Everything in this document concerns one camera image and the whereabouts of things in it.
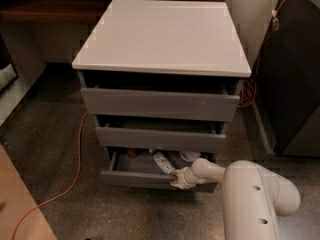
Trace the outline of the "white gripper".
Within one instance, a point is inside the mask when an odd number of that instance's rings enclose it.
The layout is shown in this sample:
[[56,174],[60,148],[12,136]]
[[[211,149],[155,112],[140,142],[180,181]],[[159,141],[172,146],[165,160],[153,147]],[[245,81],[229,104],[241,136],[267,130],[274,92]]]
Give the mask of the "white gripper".
[[195,176],[190,167],[175,169],[171,173],[178,177],[178,181],[170,182],[170,185],[179,189],[190,189],[198,184],[199,178]]

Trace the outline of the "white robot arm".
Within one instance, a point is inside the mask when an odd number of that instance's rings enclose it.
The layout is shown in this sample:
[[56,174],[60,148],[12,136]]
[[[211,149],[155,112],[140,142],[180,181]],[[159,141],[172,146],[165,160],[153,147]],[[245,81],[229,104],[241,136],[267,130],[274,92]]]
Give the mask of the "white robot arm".
[[290,180],[247,160],[223,168],[199,158],[173,174],[171,185],[180,189],[221,185],[225,240],[282,240],[278,218],[294,214],[301,202]]

